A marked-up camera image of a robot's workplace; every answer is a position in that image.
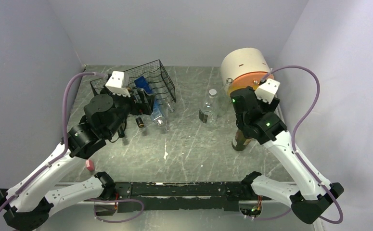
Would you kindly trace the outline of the small clear glass bottle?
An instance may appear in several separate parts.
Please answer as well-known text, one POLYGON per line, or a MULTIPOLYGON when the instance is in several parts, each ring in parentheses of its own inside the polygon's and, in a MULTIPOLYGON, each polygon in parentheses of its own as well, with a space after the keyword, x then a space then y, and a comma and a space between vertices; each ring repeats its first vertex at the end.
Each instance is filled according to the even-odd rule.
POLYGON ((172 100, 165 100, 167 109, 173 113, 175 111, 175 103, 172 100))

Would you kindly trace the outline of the olive green wine bottle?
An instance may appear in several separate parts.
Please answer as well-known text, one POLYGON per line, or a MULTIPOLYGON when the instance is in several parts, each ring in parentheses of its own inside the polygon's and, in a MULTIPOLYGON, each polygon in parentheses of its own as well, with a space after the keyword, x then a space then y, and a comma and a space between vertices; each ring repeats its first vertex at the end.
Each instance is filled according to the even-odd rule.
POLYGON ((232 139, 232 148, 239 152, 243 151, 252 140, 253 138, 246 138, 243 132, 237 129, 236 134, 232 139))

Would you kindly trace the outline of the dark green wine bottle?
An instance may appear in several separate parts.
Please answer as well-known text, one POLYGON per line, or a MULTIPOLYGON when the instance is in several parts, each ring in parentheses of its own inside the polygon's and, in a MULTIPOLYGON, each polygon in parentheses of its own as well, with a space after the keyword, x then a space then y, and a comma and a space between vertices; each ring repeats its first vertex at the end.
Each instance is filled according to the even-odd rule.
POLYGON ((117 130, 117 135, 119 138, 125 137, 125 129, 126 129, 125 125, 119 127, 119 129, 117 130))

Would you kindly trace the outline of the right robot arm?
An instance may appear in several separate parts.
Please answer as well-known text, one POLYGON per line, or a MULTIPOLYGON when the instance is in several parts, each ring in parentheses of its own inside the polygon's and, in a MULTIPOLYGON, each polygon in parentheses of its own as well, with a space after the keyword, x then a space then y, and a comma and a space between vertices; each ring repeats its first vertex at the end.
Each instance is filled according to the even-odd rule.
POLYGON ((344 214, 338 197, 344 192, 339 182, 330 182, 318 172, 305 155, 295 147, 295 142, 286 124, 275 113, 280 99, 275 95, 270 100, 260 96, 252 87, 238 89, 230 94, 236 115, 236 125, 247 139, 254 139, 269 150, 294 180, 294 185, 272 180, 259 172, 247 175, 242 194, 247 199, 265 196, 289 208, 297 218, 312 224, 334 204, 343 221, 344 214))

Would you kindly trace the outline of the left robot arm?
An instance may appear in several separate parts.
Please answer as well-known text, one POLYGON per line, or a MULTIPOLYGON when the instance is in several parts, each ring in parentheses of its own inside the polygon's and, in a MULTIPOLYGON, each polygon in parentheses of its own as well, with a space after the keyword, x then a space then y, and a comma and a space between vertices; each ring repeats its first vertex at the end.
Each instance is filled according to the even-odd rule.
POLYGON ((106 172, 98 172, 81 183, 54 189, 75 166, 84 164, 114 135, 125 136, 129 115, 149 115, 155 95, 143 89, 120 96, 101 91, 84 106, 84 116, 63 136, 51 155, 23 181, 0 189, 0 211, 6 224, 18 231, 32 231, 55 213, 91 199, 116 198, 116 184, 106 172))

